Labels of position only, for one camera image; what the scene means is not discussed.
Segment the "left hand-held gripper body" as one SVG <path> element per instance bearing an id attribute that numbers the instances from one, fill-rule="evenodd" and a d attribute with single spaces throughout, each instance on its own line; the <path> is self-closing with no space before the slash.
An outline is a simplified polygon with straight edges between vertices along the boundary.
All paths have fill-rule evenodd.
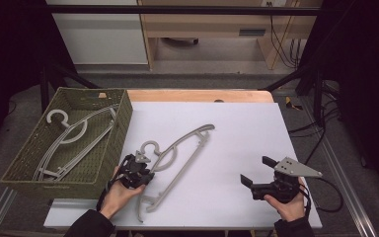
<path id="1" fill-rule="evenodd" d="M 146 163 L 138 163 L 133 154 L 125 156 L 121 163 L 121 182 L 126 188 L 148 185 L 153 178 L 154 173 L 147 169 Z"/>

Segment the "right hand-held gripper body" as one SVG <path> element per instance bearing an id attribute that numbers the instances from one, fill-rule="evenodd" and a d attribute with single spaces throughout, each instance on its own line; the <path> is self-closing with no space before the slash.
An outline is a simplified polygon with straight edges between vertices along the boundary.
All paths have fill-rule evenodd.
<path id="1" fill-rule="evenodd" d="M 253 199 L 264 200 L 265 195 L 276 198 L 279 202 L 290 202 L 300 193 L 299 177 L 322 178 L 323 173 L 314 170 L 294 159 L 285 157 L 276 161 L 273 167 L 274 179 L 269 184 L 252 184 L 250 191 Z"/>

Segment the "green woven basket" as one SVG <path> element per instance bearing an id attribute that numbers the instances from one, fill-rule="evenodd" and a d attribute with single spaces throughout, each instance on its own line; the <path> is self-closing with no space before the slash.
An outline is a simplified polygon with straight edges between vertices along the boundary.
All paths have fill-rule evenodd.
<path id="1" fill-rule="evenodd" d="M 132 113 L 123 89 L 59 88 L 1 183 L 34 198 L 98 198 Z"/>

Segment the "person's left hand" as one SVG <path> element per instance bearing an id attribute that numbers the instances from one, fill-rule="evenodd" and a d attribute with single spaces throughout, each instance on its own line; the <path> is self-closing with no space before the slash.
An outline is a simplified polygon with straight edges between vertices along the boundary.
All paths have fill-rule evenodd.
<path id="1" fill-rule="evenodd" d="M 114 182 L 104 197 L 99 213 L 106 219 L 111 219 L 125 207 L 132 198 L 140 195 L 145 188 L 146 186 L 142 185 L 136 189 L 128 189 L 120 181 Z"/>

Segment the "person's right hand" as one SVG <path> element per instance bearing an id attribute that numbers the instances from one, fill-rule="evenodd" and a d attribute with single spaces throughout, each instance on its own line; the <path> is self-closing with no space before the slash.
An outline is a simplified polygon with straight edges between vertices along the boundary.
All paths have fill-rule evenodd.
<path id="1" fill-rule="evenodd" d="M 284 221 L 291 222 L 305 216 L 304 196 L 301 193 L 298 193 L 288 203 L 279 202 L 270 195 L 265 195 L 265 201 L 278 212 Z"/>

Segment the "white board mat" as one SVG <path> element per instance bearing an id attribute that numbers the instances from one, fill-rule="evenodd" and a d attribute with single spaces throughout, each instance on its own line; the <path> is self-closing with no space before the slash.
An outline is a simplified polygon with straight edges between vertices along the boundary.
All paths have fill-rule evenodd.
<path id="1" fill-rule="evenodd" d="M 205 124 L 208 140 L 191 137 L 178 144 L 173 165 L 155 175 L 145 193 L 167 195 L 153 211 L 131 200 L 113 219 L 119 229 L 265 229 L 278 214 L 255 200 L 242 185 L 246 176 L 268 184 L 273 170 L 263 157 L 276 161 L 296 156 L 276 103 L 133 103 L 123 152 L 140 148 L 151 156 L 152 141 L 166 149 Z"/>

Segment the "yellow and black tool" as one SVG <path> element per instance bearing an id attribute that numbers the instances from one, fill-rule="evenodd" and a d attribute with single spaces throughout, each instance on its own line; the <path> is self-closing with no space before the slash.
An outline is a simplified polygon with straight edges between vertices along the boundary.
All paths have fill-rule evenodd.
<path id="1" fill-rule="evenodd" d="M 290 99 L 290 97 L 285 97 L 285 106 L 288 108 L 288 109 L 293 109 L 293 110 L 297 110 L 297 111 L 303 111 L 303 107 L 302 106 L 299 106 L 299 105 L 294 105 Z"/>

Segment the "black metal stand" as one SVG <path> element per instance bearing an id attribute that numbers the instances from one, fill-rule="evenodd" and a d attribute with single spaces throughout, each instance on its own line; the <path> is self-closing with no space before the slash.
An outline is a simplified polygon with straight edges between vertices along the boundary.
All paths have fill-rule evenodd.
<path id="1" fill-rule="evenodd" d="M 307 95 L 311 89 L 314 89 L 313 93 L 313 119 L 318 126 L 323 126 L 323 111 L 322 111 L 322 94 L 323 94 L 323 78 L 322 73 L 316 66 L 304 65 L 299 67 L 294 72 L 286 75 L 282 79 L 271 83 L 268 86 L 262 88 L 262 91 L 272 92 L 277 88 L 285 85 L 294 79 L 299 79 L 299 82 L 295 88 L 295 92 L 298 96 Z"/>
<path id="2" fill-rule="evenodd" d="M 52 75 L 54 73 L 61 74 L 62 83 L 60 86 L 65 85 L 64 77 L 70 78 L 75 82 L 85 86 L 89 89 L 99 89 L 99 86 L 79 76 L 76 72 L 68 70 L 59 64 L 47 63 L 39 75 L 39 87 L 40 87 L 40 99 L 41 99 L 41 111 L 44 112 L 49 105 L 49 87 L 51 83 Z"/>

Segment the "wooden table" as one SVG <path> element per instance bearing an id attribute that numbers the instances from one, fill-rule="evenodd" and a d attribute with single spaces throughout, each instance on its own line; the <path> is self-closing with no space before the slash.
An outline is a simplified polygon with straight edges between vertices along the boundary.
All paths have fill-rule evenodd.
<path id="1" fill-rule="evenodd" d="M 268 91 L 257 90 L 128 90 L 131 102 L 273 103 Z"/>

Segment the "black curtain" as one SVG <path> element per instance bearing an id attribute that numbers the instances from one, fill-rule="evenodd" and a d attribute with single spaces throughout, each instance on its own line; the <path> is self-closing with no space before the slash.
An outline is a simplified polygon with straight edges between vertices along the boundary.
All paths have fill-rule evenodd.
<path id="1" fill-rule="evenodd" d="M 317 60 L 340 85 L 340 109 L 358 149 L 379 174 L 379 0 L 323 0 L 302 61 L 332 34 Z"/>
<path id="2" fill-rule="evenodd" d="M 37 85 L 46 65 L 75 70 L 52 14 L 38 9 L 46 4 L 46 0 L 0 0 L 0 127 L 10 98 Z"/>

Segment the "white cabinet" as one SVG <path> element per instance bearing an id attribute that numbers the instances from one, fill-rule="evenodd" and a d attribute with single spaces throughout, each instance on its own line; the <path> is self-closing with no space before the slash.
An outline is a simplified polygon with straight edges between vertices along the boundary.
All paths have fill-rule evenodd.
<path id="1" fill-rule="evenodd" d="M 147 64 L 138 14 L 53 14 L 76 65 Z"/>

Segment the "light wooden desk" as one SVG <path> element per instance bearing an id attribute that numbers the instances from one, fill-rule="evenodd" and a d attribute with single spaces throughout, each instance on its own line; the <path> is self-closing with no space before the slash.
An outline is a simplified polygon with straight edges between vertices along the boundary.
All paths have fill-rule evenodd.
<path id="1" fill-rule="evenodd" d="M 316 7 L 323 0 L 137 0 L 140 6 Z M 253 38 L 258 41 L 268 69 L 276 67 L 282 46 L 310 36 L 314 16 L 168 15 L 143 14 L 149 39 Z"/>

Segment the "black horizontal frame bar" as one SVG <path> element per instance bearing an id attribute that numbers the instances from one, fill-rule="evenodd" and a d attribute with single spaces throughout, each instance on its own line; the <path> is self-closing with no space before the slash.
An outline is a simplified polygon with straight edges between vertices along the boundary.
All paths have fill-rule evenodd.
<path id="1" fill-rule="evenodd" d="M 44 9 L 63 14 L 318 16 L 323 13 L 321 8 L 224 6 L 47 5 Z"/>

